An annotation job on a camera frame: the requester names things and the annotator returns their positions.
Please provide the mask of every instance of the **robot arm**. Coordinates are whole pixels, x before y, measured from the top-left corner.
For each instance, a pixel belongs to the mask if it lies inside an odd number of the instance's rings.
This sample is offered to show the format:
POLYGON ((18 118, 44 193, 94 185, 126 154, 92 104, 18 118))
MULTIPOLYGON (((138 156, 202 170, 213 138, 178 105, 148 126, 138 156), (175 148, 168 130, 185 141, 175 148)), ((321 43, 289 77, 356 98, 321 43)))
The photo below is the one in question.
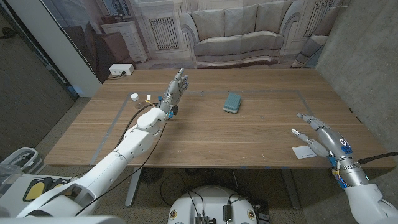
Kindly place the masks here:
POLYGON ((295 129, 292 130, 293 134, 306 142, 315 154, 329 159, 333 166, 333 175, 348 196, 355 220, 363 224, 397 218, 397 209, 382 199, 377 185, 369 183, 360 164, 354 160, 353 150, 348 141, 316 117, 303 114, 297 116, 318 133, 319 140, 326 147, 295 129))
MULTIPOLYGON (((182 77, 183 71, 182 68, 170 82, 158 107, 153 107, 140 116, 137 124, 125 133, 123 141, 86 175, 44 193, 23 209, 17 217, 41 215, 74 217, 83 207, 105 193, 129 162, 151 147, 154 136, 161 133, 160 125, 172 113, 176 113, 173 108, 188 88, 186 82, 188 77, 182 77), (73 200, 66 197, 67 192, 74 192, 76 197, 73 200)), ((96 203, 84 209, 79 216, 91 214, 96 203)))

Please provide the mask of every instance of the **power strip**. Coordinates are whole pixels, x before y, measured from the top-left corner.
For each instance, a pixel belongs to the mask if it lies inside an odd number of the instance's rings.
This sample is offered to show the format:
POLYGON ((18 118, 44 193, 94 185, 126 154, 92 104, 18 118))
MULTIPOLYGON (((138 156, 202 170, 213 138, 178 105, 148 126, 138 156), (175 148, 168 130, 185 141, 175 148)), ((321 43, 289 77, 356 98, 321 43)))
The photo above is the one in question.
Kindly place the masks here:
POLYGON ((134 71, 134 66, 132 64, 113 64, 109 71, 112 75, 121 75, 122 72, 126 72, 125 75, 131 75, 134 71))

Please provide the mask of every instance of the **yellow part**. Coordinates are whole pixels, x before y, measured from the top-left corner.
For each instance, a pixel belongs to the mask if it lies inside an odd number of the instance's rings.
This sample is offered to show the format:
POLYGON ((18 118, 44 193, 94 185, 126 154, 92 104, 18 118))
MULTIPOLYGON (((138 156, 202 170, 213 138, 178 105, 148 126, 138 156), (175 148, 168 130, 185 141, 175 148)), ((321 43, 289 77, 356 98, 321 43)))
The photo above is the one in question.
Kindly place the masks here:
POLYGON ((33 200, 38 198, 40 195, 43 194, 43 190, 44 190, 44 183, 40 182, 33 185, 30 188, 29 193, 26 195, 25 200, 33 200))

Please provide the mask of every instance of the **door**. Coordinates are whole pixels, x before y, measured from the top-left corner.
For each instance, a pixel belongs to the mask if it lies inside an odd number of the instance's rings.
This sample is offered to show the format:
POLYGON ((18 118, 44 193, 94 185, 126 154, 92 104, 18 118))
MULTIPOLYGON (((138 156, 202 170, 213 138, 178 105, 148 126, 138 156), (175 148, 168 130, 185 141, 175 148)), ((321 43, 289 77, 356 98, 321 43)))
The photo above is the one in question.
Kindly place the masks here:
MULTIPOLYGON (((11 26, 0 14, 3 27, 11 26)), ((0 80, 1 161, 20 147, 36 147, 73 100, 19 35, 0 39, 0 80)))

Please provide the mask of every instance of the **wooden table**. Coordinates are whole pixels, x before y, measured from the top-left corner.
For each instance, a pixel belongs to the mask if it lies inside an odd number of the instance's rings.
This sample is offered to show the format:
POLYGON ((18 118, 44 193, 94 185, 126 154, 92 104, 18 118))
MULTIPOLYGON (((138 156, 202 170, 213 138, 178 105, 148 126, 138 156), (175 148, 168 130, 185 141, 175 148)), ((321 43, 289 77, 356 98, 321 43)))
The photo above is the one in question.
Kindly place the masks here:
MULTIPOLYGON (((137 111, 129 93, 141 93, 142 99, 152 93, 157 101, 177 72, 136 70, 133 75, 106 81, 45 163, 87 166, 99 162, 114 149, 137 111)), ((317 136, 296 113, 313 113, 339 131, 358 159, 386 153, 316 70, 186 70, 185 74, 189 75, 189 89, 146 167, 330 167, 321 157, 295 156, 292 147, 305 144, 290 132, 292 128, 317 136), (229 91, 242 95, 237 114, 223 111, 229 91)), ((149 151, 130 165, 140 166, 149 151)), ((371 169, 394 166, 391 158, 364 165, 371 169)))

